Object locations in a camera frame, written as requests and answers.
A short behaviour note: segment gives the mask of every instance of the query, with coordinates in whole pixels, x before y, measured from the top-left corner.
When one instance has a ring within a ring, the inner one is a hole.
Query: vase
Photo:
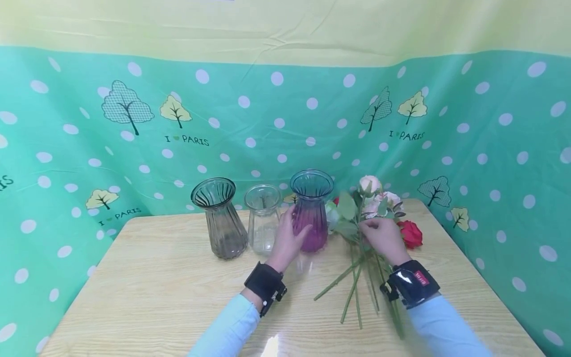
[[[296,195],[293,233],[299,234],[306,225],[313,225],[301,250],[317,252],[327,241],[325,199],[333,191],[333,179],[320,170],[303,170],[291,178],[289,186]]]
[[[211,178],[192,190],[190,199],[206,213],[212,252],[222,259],[233,259],[248,246],[248,234],[232,205],[236,185],[226,178]]]
[[[269,255],[280,224],[278,206],[282,195],[277,187],[259,184],[246,192],[244,203],[250,210],[248,242],[260,255]]]

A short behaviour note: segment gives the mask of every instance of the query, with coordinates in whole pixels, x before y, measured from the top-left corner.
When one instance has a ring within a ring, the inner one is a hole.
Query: red label
[[[426,286],[426,285],[430,284],[430,283],[428,282],[428,279],[424,276],[423,273],[420,272],[420,270],[418,270],[418,271],[415,273],[415,277],[416,277],[416,279],[422,284],[422,286]]]

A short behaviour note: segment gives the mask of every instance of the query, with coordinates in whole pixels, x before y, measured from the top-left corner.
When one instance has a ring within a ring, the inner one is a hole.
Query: table
[[[441,292],[496,356],[543,356],[438,221],[418,200],[405,200],[408,219],[424,234],[411,252],[428,267]],[[248,212],[239,212],[247,227]],[[42,357],[185,356],[224,305],[243,288],[259,257],[250,250],[231,261],[216,258],[203,214],[129,221],[63,317]],[[363,329],[354,300],[341,325],[352,278],[317,302],[313,297],[350,262],[347,244],[329,238],[325,250],[301,256],[275,304],[244,346],[243,356],[422,356],[409,322],[398,339],[386,306],[377,316],[359,279]]]

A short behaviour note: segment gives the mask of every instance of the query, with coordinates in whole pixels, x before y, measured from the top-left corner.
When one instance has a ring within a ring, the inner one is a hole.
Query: tree print
[[[109,203],[117,200],[119,195],[113,192],[109,192],[107,190],[93,190],[91,197],[85,203],[85,207],[88,210],[92,210],[94,208],[99,208],[105,206],[106,209],[110,210]]]
[[[452,219],[454,220],[452,228],[458,227],[464,232],[467,232],[469,227],[468,219],[470,219],[468,217],[468,209],[463,207],[454,207],[450,213],[452,213]]]
[[[430,207],[432,202],[443,207],[450,207],[452,199],[449,195],[450,187],[448,187],[448,178],[446,176],[440,176],[434,180],[421,183],[418,191],[430,199],[427,204],[428,207]]]
[[[403,104],[401,104],[397,111],[400,115],[407,117],[405,125],[408,125],[408,121],[411,120],[411,117],[418,118],[425,116],[428,108],[424,105],[423,93],[421,91],[416,92],[412,98],[407,99]]]
[[[167,100],[160,107],[160,114],[163,118],[177,121],[179,123],[179,128],[181,129],[181,121],[188,122],[192,120],[190,113],[172,95],[169,95]]]
[[[135,123],[148,122],[155,117],[147,103],[142,102],[137,93],[121,81],[113,81],[111,91],[105,97],[101,109],[105,118],[110,121],[131,124],[135,135],[139,135]]]
[[[392,113],[392,102],[389,100],[390,94],[389,87],[385,87],[363,113],[361,124],[369,124],[369,131],[373,130],[373,122],[383,119]]]

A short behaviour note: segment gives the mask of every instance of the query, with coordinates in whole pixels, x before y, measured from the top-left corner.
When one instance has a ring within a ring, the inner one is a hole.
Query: sleeve
[[[427,342],[434,356],[492,356],[443,296],[437,296],[408,310],[408,314],[415,330]]]
[[[243,295],[235,296],[190,350],[187,357],[238,356],[260,322],[260,314]]]

